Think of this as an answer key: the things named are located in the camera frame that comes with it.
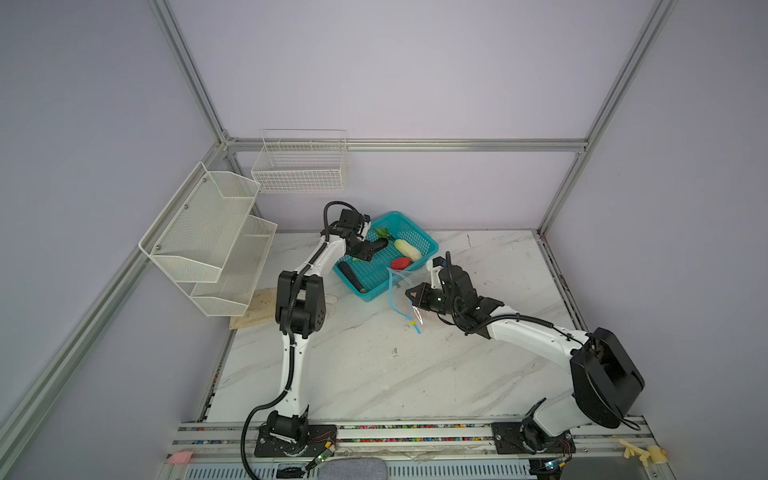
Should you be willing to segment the clear zip bag blue zipper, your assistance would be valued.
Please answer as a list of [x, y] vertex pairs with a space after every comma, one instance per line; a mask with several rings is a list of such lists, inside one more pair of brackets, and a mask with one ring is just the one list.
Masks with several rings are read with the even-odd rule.
[[407, 290], [429, 280], [427, 271], [394, 270], [388, 271], [388, 301], [392, 310], [402, 317], [407, 325], [421, 335], [425, 325], [425, 311], [416, 307]]

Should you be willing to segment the teal plastic basket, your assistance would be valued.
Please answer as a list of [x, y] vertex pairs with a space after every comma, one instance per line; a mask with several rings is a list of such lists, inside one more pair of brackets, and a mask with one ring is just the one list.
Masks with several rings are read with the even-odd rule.
[[[422, 254], [422, 258], [419, 261], [413, 262], [405, 269], [408, 273], [423, 267], [427, 260], [435, 256], [439, 251], [438, 243], [424, 229], [401, 212], [388, 212], [373, 220], [366, 236], [367, 240], [376, 241], [378, 239], [376, 229], [387, 230], [394, 239], [405, 240]], [[345, 255], [340, 262], [348, 264], [355, 278], [363, 287], [363, 291], [359, 291], [354, 286], [339, 269], [338, 265], [333, 267], [333, 271], [354, 295], [365, 302], [370, 302], [388, 290], [388, 268], [393, 260], [400, 257], [402, 257], [402, 254], [396, 249], [393, 241], [390, 241], [386, 248], [375, 253], [368, 262]]]

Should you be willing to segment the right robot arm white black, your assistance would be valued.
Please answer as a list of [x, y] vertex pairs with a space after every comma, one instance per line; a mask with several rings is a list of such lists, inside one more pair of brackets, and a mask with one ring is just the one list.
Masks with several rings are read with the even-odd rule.
[[535, 403], [520, 422], [517, 437], [522, 448], [542, 452], [562, 435], [588, 424], [640, 429], [626, 416], [645, 381], [613, 332], [568, 329], [482, 296], [449, 253], [435, 257], [428, 271], [428, 282], [405, 291], [416, 314], [432, 312], [466, 336], [520, 347], [570, 375], [570, 387]]

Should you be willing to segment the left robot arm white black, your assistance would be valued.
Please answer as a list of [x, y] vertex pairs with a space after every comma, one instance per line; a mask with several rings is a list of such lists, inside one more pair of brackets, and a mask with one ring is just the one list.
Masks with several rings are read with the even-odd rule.
[[324, 277], [344, 256], [370, 261], [374, 243], [366, 238], [371, 218], [344, 201], [331, 201], [323, 210], [323, 229], [313, 253], [294, 270], [280, 273], [275, 320], [282, 334], [284, 383], [267, 420], [267, 435], [293, 449], [309, 436], [309, 402], [301, 391], [304, 360], [310, 336], [327, 315]]

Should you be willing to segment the green leafy vegetable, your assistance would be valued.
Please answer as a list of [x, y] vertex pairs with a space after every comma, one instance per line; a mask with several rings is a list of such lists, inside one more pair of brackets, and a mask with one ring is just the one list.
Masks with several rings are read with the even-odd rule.
[[395, 242], [396, 238], [389, 232], [388, 229], [385, 228], [375, 228], [374, 232], [377, 234], [379, 239], [386, 239], [388, 242]]

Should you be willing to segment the dark green cucumber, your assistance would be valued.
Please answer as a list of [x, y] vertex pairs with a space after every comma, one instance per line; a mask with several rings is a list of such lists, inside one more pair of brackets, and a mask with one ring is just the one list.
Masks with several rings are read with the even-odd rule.
[[348, 280], [348, 282], [361, 294], [365, 294], [367, 290], [360, 282], [351, 266], [346, 261], [338, 263], [338, 269], [342, 275]]

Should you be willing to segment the red bell pepper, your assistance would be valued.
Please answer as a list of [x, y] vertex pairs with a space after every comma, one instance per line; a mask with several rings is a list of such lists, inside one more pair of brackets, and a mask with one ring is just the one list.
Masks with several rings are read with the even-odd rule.
[[407, 269], [412, 264], [412, 260], [408, 257], [399, 257], [394, 259], [390, 263], [390, 268], [395, 271], [401, 271]]

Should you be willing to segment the white mesh two-tier shelf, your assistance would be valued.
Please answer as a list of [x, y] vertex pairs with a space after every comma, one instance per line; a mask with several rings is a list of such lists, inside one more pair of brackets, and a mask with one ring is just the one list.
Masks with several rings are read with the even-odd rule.
[[255, 214], [260, 184], [199, 163], [138, 243], [207, 317], [241, 317], [277, 224]]

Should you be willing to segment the grey cloth pad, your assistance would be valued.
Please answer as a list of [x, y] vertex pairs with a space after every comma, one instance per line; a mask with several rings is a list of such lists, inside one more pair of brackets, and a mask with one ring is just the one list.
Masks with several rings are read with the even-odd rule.
[[320, 480], [388, 480], [388, 468], [378, 458], [342, 458], [328, 461], [318, 473]]

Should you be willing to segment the beige tape scraps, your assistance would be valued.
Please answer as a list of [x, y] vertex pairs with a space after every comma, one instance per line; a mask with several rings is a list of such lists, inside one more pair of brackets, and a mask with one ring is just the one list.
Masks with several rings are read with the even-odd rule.
[[618, 442], [624, 448], [623, 457], [625, 459], [637, 458], [644, 467], [668, 462], [667, 452], [658, 445], [641, 447], [624, 439], [619, 439]]

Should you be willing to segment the pink sponge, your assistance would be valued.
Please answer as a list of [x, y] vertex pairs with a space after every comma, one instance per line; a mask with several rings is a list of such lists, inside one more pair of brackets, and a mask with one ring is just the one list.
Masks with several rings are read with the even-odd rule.
[[193, 452], [189, 450], [176, 451], [167, 458], [169, 465], [187, 465], [191, 462]]

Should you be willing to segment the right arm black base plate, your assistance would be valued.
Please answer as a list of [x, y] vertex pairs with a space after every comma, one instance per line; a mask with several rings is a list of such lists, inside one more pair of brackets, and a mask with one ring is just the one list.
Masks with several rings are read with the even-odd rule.
[[538, 426], [527, 422], [494, 422], [492, 437], [498, 454], [558, 454], [575, 450], [569, 431], [550, 437]]

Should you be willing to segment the aluminium rail base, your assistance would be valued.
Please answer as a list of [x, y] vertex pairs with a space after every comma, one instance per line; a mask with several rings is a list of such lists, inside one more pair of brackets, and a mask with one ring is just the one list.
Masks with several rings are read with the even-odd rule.
[[[391, 479], [672, 479], [670, 462], [644, 467], [625, 459], [619, 439], [637, 446], [658, 445], [646, 421], [633, 417], [640, 429], [609, 430], [586, 425], [570, 431], [572, 454], [498, 454], [491, 424], [511, 417], [486, 419], [416, 419], [333, 421], [338, 427], [330, 460], [378, 458]], [[286, 469], [313, 457], [257, 458], [252, 454], [261, 421], [249, 428], [239, 423], [184, 423], [167, 458], [176, 451], [193, 452], [187, 465], [163, 463], [161, 479], [283, 479]]]

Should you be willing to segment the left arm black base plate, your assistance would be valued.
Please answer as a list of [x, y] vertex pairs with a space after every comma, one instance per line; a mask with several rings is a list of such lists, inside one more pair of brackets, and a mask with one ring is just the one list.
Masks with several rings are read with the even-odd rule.
[[335, 444], [338, 427], [331, 424], [313, 424], [308, 427], [307, 435], [296, 442], [288, 437], [276, 436], [268, 432], [263, 424], [259, 428], [259, 436], [252, 454], [257, 458], [278, 457], [315, 457], [327, 449], [326, 444]]

